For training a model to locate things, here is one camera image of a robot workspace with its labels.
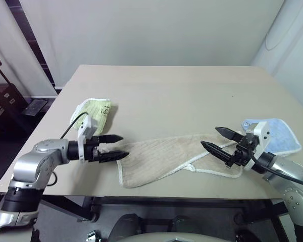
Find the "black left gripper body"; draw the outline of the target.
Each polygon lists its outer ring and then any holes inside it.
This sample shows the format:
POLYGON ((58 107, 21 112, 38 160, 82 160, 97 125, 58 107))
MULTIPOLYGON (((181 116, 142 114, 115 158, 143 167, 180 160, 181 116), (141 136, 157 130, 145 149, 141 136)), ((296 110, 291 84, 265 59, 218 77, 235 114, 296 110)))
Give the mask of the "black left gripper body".
POLYGON ((93 136, 91 139, 86 139, 84 144, 84 159, 88 162, 102 163, 101 153, 98 150, 100 143, 102 142, 102 136, 93 136))

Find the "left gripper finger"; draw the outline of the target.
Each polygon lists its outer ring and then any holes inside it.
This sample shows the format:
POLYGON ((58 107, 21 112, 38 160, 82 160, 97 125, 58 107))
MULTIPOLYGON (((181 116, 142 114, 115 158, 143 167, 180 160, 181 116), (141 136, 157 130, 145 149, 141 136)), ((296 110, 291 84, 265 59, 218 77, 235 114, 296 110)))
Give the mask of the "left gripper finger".
POLYGON ((116 143, 123 140, 123 137, 118 135, 100 135, 98 136, 99 143, 116 143))
POLYGON ((99 163, 112 162, 121 160, 129 155, 129 152, 125 151, 111 151, 107 153, 100 153, 98 157, 99 163))

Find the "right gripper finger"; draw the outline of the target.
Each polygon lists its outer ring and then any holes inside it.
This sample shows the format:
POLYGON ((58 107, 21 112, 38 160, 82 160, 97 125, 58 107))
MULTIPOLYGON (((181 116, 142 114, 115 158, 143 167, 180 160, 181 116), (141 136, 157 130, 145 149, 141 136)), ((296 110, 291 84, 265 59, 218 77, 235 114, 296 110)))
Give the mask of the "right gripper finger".
POLYGON ((201 141, 200 143, 210 154, 217 157, 218 159, 223 161, 225 164, 230 164, 231 155, 229 153, 225 152, 224 150, 222 150, 222 148, 220 148, 219 146, 217 146, 211 142, 207 142, 207 141, 201 141))
POLYGON ((226 127, 215 127, 215 130, 224 138, 235 141, 237 143, 241 142, 243 139, 242 134, 226 127))

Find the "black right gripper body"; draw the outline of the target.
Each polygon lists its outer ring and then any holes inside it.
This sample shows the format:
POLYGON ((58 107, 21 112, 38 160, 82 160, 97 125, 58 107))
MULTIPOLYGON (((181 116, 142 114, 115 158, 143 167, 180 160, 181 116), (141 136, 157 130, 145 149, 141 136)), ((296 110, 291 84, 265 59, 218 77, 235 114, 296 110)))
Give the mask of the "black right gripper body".
POLYGON ((253 152, 258 145, 258 137, 252 134, 243 136, 241 142, 237 143, 236 150, 231 155, 230 164, 226 164, 231 167, 233 164, 238 166, 246 166, 250 161, 250 153, 253 152))

